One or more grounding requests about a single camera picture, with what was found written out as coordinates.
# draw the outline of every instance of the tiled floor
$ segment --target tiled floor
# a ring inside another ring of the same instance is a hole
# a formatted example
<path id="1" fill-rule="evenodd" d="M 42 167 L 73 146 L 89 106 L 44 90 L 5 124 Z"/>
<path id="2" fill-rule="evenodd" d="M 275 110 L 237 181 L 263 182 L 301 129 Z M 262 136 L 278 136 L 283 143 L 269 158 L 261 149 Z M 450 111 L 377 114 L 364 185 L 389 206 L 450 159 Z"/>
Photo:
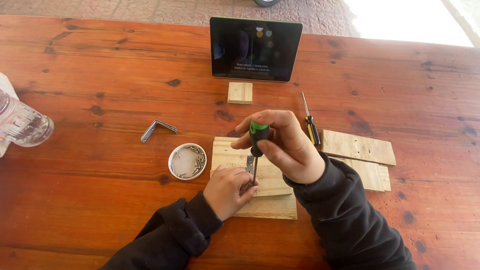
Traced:
<path id="1" fill-rule="evenodd" d="M 298 21 L 304 33 L 356 36 L 342 0 L 282 0 L 270 8 L 252 0 L 0 0 L 0 14 L 203 26 L 221 15 Z"/>

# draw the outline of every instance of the person's right hand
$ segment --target person's right hand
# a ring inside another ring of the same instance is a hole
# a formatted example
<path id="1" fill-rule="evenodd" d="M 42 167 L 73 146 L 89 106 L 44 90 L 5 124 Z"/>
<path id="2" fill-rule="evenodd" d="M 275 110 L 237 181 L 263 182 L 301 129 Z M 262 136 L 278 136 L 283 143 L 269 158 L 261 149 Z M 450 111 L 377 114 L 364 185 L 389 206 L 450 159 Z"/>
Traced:
<path id="1" fill-rule="evenodd" d="M 248 133 L 252 120 L 260 125 L 270 125 L 269 140 L 261 140 L 257 145 L 289 179 L 299 184 L 311 184 L 323 175 L 325 161 L 302 131 L 295 114 L 288 110 L 264 110 L 245 118 L 235 131 L 247 134 L 231 144 L 233 149 L 252 146 Z"/>

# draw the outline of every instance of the person's left hand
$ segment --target person's left hand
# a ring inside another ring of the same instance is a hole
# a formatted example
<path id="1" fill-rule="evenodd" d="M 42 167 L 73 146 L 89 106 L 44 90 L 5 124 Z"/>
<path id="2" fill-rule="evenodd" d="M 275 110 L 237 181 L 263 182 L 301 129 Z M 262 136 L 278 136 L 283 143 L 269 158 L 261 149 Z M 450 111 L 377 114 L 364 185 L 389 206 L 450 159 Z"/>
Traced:
<path id="1" fill-rule="evenodd" d="M 253 175 L 243 167 L 217 167 L 204 190 L 207 203 L 216 216 L 225 221 L 242 208 L 258 190 L 254 185 L 240 195 L 248 183 L 253 182 Z"/>

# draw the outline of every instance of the sleeve cuff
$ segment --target sleeve cuff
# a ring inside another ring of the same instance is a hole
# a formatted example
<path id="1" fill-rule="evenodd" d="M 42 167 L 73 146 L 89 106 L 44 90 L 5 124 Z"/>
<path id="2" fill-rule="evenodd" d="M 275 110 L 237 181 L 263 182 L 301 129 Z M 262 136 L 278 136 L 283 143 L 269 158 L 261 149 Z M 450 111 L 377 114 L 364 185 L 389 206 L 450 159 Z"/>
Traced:
<path id="1" fill-rule="evenodd" d="M 332 164 L 325 153 L 320 151 L 318 153 L 325 161 L 325 173 L 316 182 L 312 184 L 298 184 L 283 175 L 285 183 L 294 188 L 295 195 L 306 200 L 311 200 L 315 197 L 325 197 L 334 193 L 346 180 L 345 174 Z"/>
<path id="2" fill-rule="evenodd" d="M 223 221 L 213 212 L 202 191 L 185 205 L 185 212 L 205 238 L 223 226 Z"/>

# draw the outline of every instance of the hand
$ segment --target hand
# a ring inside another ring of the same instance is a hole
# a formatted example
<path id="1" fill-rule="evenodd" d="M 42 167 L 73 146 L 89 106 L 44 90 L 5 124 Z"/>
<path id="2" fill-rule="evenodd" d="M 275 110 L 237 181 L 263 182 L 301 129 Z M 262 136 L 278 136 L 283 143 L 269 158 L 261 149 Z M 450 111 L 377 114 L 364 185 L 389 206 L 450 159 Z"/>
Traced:
<path id="1" fill-rule="evenodd" d="M 224 221 L 240 210 L 258 190 L 258 186 L 254 185 L 240 195 L 240 191 L 252 182 L 253 175 L 245 168 L 220 165 L 205 187 L 205 200 L 216 216 Z"/>
<path id="2" fill-rule="evenodd" d="M 302 131 L 295 114 L 288 110 L 264 110 L 245 118 L 235 131 L 247 134 L 231 144 L 233 149 L 252 146 L 248 134 L 251 120 L 270 125 L 269 140 L 258 141 L 258 148 L 289 179 L 299 184 L 311 184 L 323 175 L 325 161 Z"/>

